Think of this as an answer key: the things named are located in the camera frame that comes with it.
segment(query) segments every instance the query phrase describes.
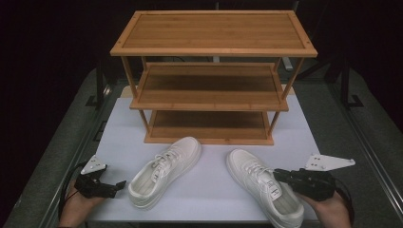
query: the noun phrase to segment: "dark background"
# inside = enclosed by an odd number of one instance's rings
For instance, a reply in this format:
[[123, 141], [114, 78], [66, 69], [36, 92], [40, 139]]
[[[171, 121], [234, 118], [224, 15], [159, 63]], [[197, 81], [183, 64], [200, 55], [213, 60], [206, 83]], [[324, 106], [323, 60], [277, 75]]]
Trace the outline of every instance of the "dark background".
[[[109, 51], [134, 11], [213, 10], [215, 3], [0, 0], [0, 224], [6, 221], [87, 74], [100, 65], [109, 83], [124, 77], [120, 59], [110, 57]], [[290, 3], [223, 0], [220, 9], [287, 10]], [[362, 75], [400, 130], [402, 10], [398, 0], [302, 0], [297, 11], [313, 37], [317, 59], [345, 50], [351, 68]]]

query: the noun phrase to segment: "human hand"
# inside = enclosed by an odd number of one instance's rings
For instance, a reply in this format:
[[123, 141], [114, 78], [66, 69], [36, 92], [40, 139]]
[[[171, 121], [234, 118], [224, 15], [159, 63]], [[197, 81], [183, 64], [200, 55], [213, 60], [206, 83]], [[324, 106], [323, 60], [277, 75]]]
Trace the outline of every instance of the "human hand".
[[60, 217], [59, 227], [78, 227], [86, 220], [92, 209], [105, 198], [86, 198], [74, 187], [75, 180], [70, 183], [66, 203]]
[[349, 212], [345, 200], [335, 191], [333, 196], [324, 201], [315, 201], [311, 198], [298, 194], [312, 206], [317, 218], [326, 228], [351, 228]]

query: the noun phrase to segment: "bamboo shelf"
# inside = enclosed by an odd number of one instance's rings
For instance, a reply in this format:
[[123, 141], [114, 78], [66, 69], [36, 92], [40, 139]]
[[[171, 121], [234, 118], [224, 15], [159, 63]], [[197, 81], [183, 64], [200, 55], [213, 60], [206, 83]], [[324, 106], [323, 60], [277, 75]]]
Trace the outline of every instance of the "bamboo shelf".
[[[121, 56], [146, 143], [274, 144], [272, 131], [305, 57], [317, 52], [291, 10], [136, 11], [110, 51]], [[135, 86], [128, 56], [142, 56]], [[277, 57], [274, 63], [155, 63], [147, 56]], [[283, 89], [281, 57], [299, 58]], [[143, 110], [150, 109], [148, 120]], [[268, 112], [276, 112], [269, 120]]]

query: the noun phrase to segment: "white sneaker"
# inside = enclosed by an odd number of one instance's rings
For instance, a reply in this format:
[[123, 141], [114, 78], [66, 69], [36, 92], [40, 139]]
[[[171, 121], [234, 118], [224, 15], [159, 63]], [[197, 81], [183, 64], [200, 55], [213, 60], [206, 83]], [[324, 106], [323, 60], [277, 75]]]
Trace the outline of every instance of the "white sneaker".
[[227, 156], [229, 173], [259, 203], [275, 227], [300, 227], [303, 205], [286, 183], [278, 182], [272, 170], [251, 153], [235, 149]]
[[169, 184], [196, 164], [201, 153], [201, 144], [193, 137], [174, 142], [134, 177], [128, 186], [131, 201], [138, 208], [151, 209]]

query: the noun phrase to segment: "top shelf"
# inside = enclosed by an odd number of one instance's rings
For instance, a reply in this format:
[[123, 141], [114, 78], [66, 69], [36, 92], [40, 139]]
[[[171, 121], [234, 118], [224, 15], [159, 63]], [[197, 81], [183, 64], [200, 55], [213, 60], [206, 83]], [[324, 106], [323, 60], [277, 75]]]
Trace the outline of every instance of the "top shelf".
[[292, 10], [136, 11], [112, 56], [316, 57]]

